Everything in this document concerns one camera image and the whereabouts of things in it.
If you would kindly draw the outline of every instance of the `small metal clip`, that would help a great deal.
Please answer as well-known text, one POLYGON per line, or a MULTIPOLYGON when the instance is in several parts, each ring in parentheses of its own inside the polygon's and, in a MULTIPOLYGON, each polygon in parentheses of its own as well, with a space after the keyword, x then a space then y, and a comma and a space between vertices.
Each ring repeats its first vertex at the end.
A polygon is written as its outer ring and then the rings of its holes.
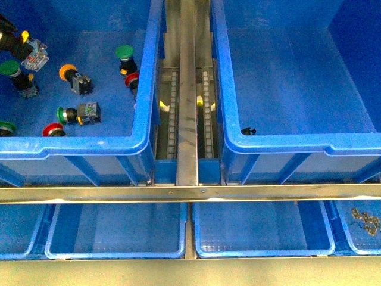
POLYGON ((370 225, 364 225, 364 229, 370 234, 372 237, 377 234, 377 228, 370 225))
POLYGON ((363 221, 365 223, 372 223, 372 220, 370 219, 370 216, 369 216, 369 214, 367 212, 363 213, 363 221))
POLYGON ((354 219, 363 219, 363 217, 361 216, 361 213, 355 207, 352 209, 352 216, 354 219))
POLYGON ((374 225, 375 228, 380 227, 380 219, 378 217, 371 216, 369 219, 371 220, 371 223, 374 225))

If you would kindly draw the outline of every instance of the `green push button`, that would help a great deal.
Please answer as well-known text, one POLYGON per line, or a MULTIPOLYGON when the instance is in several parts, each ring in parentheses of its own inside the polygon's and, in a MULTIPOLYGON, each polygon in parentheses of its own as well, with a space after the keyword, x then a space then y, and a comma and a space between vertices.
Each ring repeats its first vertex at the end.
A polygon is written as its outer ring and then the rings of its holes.
POLYGON ((57 108, 57 119, 62 125, 66 124, 65 117, 64 117, 64 109, 62 107, 57 108))
POLYGON ((125 60, 133 56, 133 48, 129 45, 123 45, 116 49, 115 55, 121 60, 125 60))
POLYGON ((8 130, 11 130, 13 133, 16 132, 17 130, 17 127, 15 124, 8 121, 2 121, 2 120, 0 120, 0 129, 1 128, 6 128, 8 130))
POLYGON ((18 72, 20 64, 16 61, 4 61, 0 64, 0 74, 3 76, 11 76, 18 72))

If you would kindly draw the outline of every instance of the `metal rail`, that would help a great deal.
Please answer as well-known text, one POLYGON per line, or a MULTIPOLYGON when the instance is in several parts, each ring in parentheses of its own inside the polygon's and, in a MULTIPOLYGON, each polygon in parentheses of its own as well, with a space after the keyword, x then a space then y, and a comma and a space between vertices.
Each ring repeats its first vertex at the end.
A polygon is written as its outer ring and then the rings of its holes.
MULTIPOLYGON (((180 97, 177 148, 177 186, 198 186, 195 1, 181 1, 180 97)), ((192 205, 188 204, 185 258, 195 259, 192 205)))
POLYGON ((0 188, 0 204, 381 200, 381 184, 0 188))
POLYGON ((1 285, 377 285, 381 257, 0 262, 1 285))

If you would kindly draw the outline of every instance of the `electrical component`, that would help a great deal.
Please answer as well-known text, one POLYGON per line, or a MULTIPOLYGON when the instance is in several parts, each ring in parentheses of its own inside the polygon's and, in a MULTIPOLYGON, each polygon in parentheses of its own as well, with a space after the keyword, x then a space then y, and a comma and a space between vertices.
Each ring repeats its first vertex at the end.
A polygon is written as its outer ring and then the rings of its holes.
POLYGON ((139 73, 129 74, 124 80, 124 83, 131 89, 133 99, 136 100, 136 96, 138 95, 139 73))
POLYGON ((0 15, 0 51, 10 52, 26 69, 38 72, 49 60, 46 45, 31 38, 28 31, 23 31, 19 37, 15 32, 15 25, 0 15))
POLYGON ((60 68, 60 78, 70 82, 71 90, 82 95, 93 91, 91 79, 77 72, 77 68, 72 64, 66 64, 60 68))
POLYGON ((0 64, 0 74, 8 76, 13 85, 23 98, 33 97, 39 93, 33 75, 26 75, 20 69, 20 64, 16 61, 5 61, 0 64))
POLYGON ((60 123, 51 123, 46 125, 42 131, 42 136, 44 137, 64 137, 66 133, 64 132, 64 126, 60 123))
POLYGON ((59 107, 57 109, 57 118, 61 124, 77 123, 77 110, 74 108, 63 109, 59 107))
POLYGON ((138 67, 133 59, 133 48, 129 45, 123 45, 116 49, 116 56, 120 60, 120 73, 123 76, 128 76, 138 70, 138 67))
POLYGON ((0 121, 0 137, 13 137, 17 127, 15 124, 7 121, 0 121))
POLYGON ((77 121, 81 125, 101 122, 101 108, 97 102, 79 104, 77 107, 77 121))

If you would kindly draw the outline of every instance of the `blue storage bin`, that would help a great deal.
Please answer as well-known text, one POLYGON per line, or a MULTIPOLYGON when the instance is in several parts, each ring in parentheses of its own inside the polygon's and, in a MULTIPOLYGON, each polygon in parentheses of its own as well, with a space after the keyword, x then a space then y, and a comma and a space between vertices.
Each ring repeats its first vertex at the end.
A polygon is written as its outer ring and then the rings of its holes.
POLYGON ((62 204, 45 254, 50 259, 181 258, 186 204, 62 204))
MULTIPOLYGON (((154 129, 160 122, 157 89, 159 58, 164 58, 164 7, 163 0, 1 1, 1 14, 19 31, 28 30, 45 43, 50 58, 34 73, 40 89, 36 97, 21 98, 11 81, 0 76, 0 120, 18 127, 16 137, 0 141, 3 185, 151 181, 154 129), (140 73, 136 109, 115 55, 115 49, 125 44, 134 47, 140 73), (92 79, 91 94, 78 96, 60 79, 58 71, 68 63, 92 79), (43 128, 57 122, 59 106, 76 108, 92 101, 101 107, 101 123, 67 124, 68 137, 42 137, 43 128)), ((0 62, 9 59, 9 52, 0 54, 0 62)))
POLYGON ((1 205, 0 259, 44 258, 53 211, 53 205, 1 205))
POLYGON ((228 184, 380 181, 380 6, 211 1, 228 184))
POLYGON ((196 203, 202 258, 330 255, 335 243, 322 202, 196 203))
POLYGON ((377 255, 381 254, 381 229, 374 236, 364 229, 365 223, 355 219, 353 208, 360 213, 381 218, 381 202, 378 200, 349 200, 325 202, 336 250, 333 255, 377 255))

